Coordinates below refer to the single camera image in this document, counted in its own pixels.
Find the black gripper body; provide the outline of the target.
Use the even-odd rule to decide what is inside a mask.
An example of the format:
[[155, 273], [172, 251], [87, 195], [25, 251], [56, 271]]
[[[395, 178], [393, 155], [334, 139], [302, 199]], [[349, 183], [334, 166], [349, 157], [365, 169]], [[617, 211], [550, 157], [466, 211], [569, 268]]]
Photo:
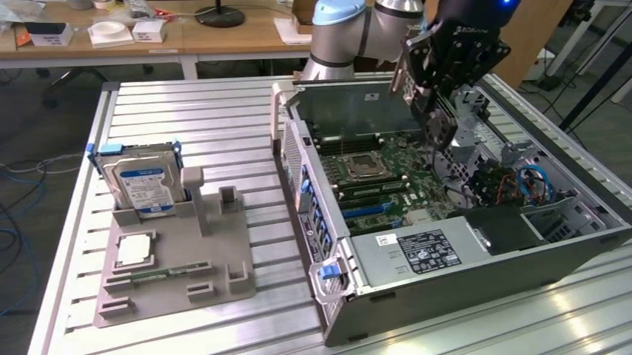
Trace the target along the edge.
[[438, 1], [429, 27], [431, 42], [447, 43], [457, 36], [465, 36], [467, 41], [497, 41], [518, 5], [518, 0]]

